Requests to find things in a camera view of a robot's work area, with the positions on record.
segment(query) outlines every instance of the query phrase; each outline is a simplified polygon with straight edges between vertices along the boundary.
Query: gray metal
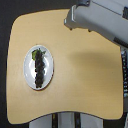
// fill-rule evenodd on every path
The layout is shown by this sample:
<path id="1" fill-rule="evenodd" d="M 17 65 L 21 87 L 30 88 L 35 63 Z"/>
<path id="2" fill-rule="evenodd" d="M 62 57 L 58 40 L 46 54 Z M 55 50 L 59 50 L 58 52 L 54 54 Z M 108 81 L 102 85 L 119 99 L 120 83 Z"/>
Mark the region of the gray metal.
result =
<path id="1" fill-rule="evenodd" d="M 74 113 L 58 113 L 58 128 L 75 128 Z"/>
<path id="2" fill-rule="evenodd" d="M 113 43 L 128 48 L 128 20 L 122 17 L 123 6 L 128 5 L 128 1 L 108 0 L 108 5 L 104 4 L 106 1 L 98 0 L 96 3 L 96 0 L 91 0 L 89 7 L 73 6 L 65 19 L 65 25 L 70 29 L 96 31 Z"/>
<path id="3" fill-rule="evenodd" d="M 81 115 L 81 128 L 103 128 L 103 119 L 87 114 Z"/>
<path id="4" fill-rule="evenodd" d="M 52 128 L 52 115 L 40 117 L 30 122 L 29 128 Z"/>

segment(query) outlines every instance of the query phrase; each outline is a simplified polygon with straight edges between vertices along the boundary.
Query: dark background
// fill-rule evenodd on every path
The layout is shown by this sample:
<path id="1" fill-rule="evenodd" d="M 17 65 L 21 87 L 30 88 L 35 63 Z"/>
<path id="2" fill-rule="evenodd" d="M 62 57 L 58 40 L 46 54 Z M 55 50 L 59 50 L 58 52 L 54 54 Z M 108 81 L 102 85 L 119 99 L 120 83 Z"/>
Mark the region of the dark background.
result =
<path id="1" fill-rule="evenodd" d="M 23 14 L 69 9 L 77 0 L 0 0 L 0 128 L 28 128 L 29 124 L 11 125 L 7 119 L 6 67 L 10 32 L 14 20 Z M 104 128 L 124 128 L 120 120 L 104 121 Z"/>

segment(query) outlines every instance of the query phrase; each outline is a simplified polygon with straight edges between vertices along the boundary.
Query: oval plate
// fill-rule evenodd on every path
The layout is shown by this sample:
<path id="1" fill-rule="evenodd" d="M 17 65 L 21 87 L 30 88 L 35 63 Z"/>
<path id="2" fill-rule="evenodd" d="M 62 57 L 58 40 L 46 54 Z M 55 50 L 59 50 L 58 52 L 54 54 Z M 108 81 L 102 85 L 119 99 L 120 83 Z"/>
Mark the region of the oval plate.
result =
<path id="1" fill-rule="evenodd" d="M 42 87 L 36 88 L 35 61 L 32 59 L 32 52 L 39 48 L 42 52 L 46 51 L 46 53 L 44 54 L 45 74 L 44 74 L 44 82 L 42 84 Z M 45 88 L 50 82 L 53 75 L 53 58 L 49 50 L 42 45 L 36 45 L 32 47 L 28 51 L 27 55 L 25 56 L 23 70 L 24 70 L 24 76 L 25 76 L 26 82 L 31 88 L 33 88 L 34 90 L 41 90 Z"/>

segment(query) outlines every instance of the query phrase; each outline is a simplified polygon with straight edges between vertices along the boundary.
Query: table top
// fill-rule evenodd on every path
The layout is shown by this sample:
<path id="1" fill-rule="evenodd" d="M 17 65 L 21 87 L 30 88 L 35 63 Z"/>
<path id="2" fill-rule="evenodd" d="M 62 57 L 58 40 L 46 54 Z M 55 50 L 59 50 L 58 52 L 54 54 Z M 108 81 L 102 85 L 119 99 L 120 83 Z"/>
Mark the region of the table top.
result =
<path id="1" fill-rule="evenodd" d="M 123 113 L 120 47 L 95 32 L 63 25 L 68 10 L 23 15 L 13 24 L 7 63 L 7 115 L 12 124 L 54 112 L 76 111 L 104 119 Z M 30 48 L 43 45 L 54 59 L 54 75 L 42 91 L 23 74 Z"/>

